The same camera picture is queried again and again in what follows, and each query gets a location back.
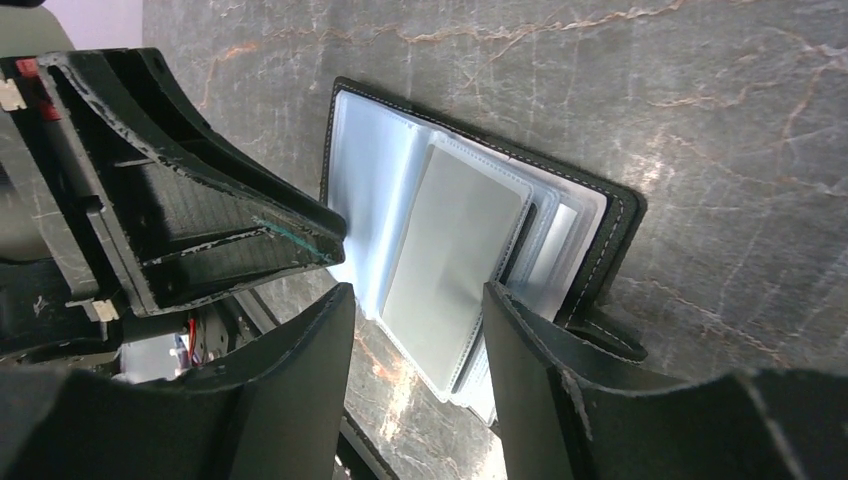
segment worn black edge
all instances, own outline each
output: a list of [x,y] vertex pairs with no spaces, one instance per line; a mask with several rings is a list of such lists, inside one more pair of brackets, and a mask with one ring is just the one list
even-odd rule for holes
[[525,161],[525,163],[537,163],[555,175],[573,177],[578,180],[578,183],[582,183],[604,194],[609,200],[606,211],[604,212],[598,231],[595,233],[595,238],[592,240],[592,244],[586,252],[580,269],[557,314],[556,323],[569,323],[573,317],[575,323],[579,323],[581,321],[581,313],[584,309],[590,307],[599,296],[606,293],[612,284],[615,274],[618,273],[618,269],[621,267],[621,263],[636,234],[636,230],[648,208],[647,199],[641,193],[605,180],[561,160],[535,152],[523,146],[518,146],[497,135],[486,133],[473,125],[453,119],[427,107],[417,105],[401,96],[346,77],[336,78],[333,85],[332,97],[330,98],[320,192],[320,199],[324,205],[328,205],[327,187],[335,99],[341,91],[348,91],[357,95],[365,93],[390,108],[396,108],[396,105],[406,114],[425,121],[430,121],[430,119],[436,120],[436,123],[441,123],[442,126],[456,134],[487,144],[496,150],[500,149],[507,155]]

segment black leather wallet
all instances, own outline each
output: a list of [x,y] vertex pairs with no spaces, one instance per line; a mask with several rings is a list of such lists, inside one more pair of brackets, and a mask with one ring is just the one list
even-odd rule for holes
[[618,354],[639,356],[638,353],[628,355],[628,350],[638,350],[638,345],[635,342],[622,338],[625,334],[619,330],[610,331],[614,327],[602,324],[601,322],[605,320],[598,320],[596,315],[589,313],[589,309],[597,298],[608,289],[644,216],[647,203],[641,194],[561,160],[533,152],[531,149],[517,146],[502,138],[487,134],[474,126],[416,105],[397,95],[383,92],[348,78],[339,77],[336,79],[330,101],[330,116],[324,148],[324,165],[321,178],[321,201],[324,204],[328,202],[328,185],[331,175],[330,146],[333,142],[335,103],[342,92],[349,92],[377,102],[410,119],[417,119],[441,127],[456,136],[482,145],[510,159],[602,194],[607,201],[600,223],[588,250],[580,261],[580,267],[556,315],[555,323],[581,330],[585,336],[599,338],[602,343],[608,341],[611,344],[618,344],[617,347],[612,346],[613,349],[622,350],[616,352]]

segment marble surface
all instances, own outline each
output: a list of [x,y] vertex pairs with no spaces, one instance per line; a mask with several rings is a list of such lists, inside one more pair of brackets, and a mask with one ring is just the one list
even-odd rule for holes
[[[848,361],[848,2],[148,0],[209,122],[317,195],[345,75],[634,187],[605,307],[649,368]],[[332,279],[261,289],[292,316]],[[502,478],[500,444],[360,321],[348,408],[403,478]]]

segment card holder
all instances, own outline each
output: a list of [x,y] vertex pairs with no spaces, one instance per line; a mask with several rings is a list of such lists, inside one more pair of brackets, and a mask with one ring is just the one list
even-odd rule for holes
[[591,240],[589,249],[583,259],[579,261],[580,267],[556,316],[556,322],[561,325],[569,322],[577,324],[581,322],[581,312],[588,309],[609,288],[609,284],[618,271],[633,235],[645,214],[647,202],[640,193],[560,160],[516,146],[464,122],[413,104],[400,96],[348,78],[338,77],[330,100],[330,115],[324,145],[321,200],[325,204],[328,201],[330,147],[333,140],[335,103],[338,95],[343,92],[378,102],[406,118],[436,125],[447,132],[489,148],[516,162],[535,167],[552,176],[573,182],[578,186],[603,195],[607,199],[607,204],[600,224]]
[[447,401],[480,329],[480,282],[503,271],[533,189],[476,152],[434,137],[378,321]]
[[[381,107],[380,115],[371,119],[346,119],[351,105],[365,103]],[[344,134],[340,132],[342,124],[347,125]],[[358,158],[348,159],[352,161],[339,168],[334,158],[337,160],[340,149],[344,150],[340,142],[346,141],[370,142],[367,148],[371,150],[365,155],[360,151]],[[342,213],[350,228],[345,240],[348,261],[331,268],[331,273],[338,280],[354,284],[360,307],[367,318],[381,320],[385,299],[395,278],[394,268],[401,254],[398,245],[408,227],[402,219],[409,218],[414,195],[420,186],[409,182],[420,181],[425,166],[418,159],[424,158],[426,149],[438,141],[452,142],[453,146],[464,145],[483,157],[495,158],[502,162],[502,169],[532,184],[534,215],[528,222],[567,225],[558,230],[549,228],[544,236],[539,233],[545,230],[544,227],[535,234],[527,231],[517,254],[512,259],[502,259],[514,262],[509,274],[502,280],[516,292],[524,288],[524,295],[530,299],[527,303],[544,312],[544,317],[561,325],[585,329],[589,332],[587,337],[591,337],[594,327],[589,324],[592,319],[584,317],[584,314],[608,287],[624,257],[644,215],[646,205],[642,196],[345,78],[336,80],[330,102],[321,179],[321,200]],[[362,181],[351,182],[351,178],[357,176],[361,176]],[[551,198],[556,196],[559,197],[558,204],[556,208],[550,208]],[[370,205],[363,208],[357,204],[362,201]],[[514,234],[518,235],[519,230],[516,229]],[[375,261],[362,261],[366,255]],[[535,291],[534,281],[540,283]],[[382,321],[379,323],[404,355],[416,363],[416,355],[407,351],[404,340],[396,336],[394,330],[399,327],[387,328]],[[418,329],[427,327],[415,322],[410,325],[410,328]],[[454,365],[449,381],[441,378],[434,382],[422,374],[442,401],[450,398],[460,404],[473,403],[477,398],[462,390],[465,386],[485,383],[488,377],[485,345],[476,335],[463,342],[466,352],[459,357],[462,360]],[[419,373],[426,369],[422,365],[416,366]],[[462,378],[457,384],[460,372]]]

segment red wire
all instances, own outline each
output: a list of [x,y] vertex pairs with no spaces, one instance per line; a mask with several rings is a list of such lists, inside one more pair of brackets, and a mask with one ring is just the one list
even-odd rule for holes
[[188,319],[188,361],[191,362],[192,365],[195,365],[194,362],[194,344],[197,341],[197,324],[194,321],[194,318]]

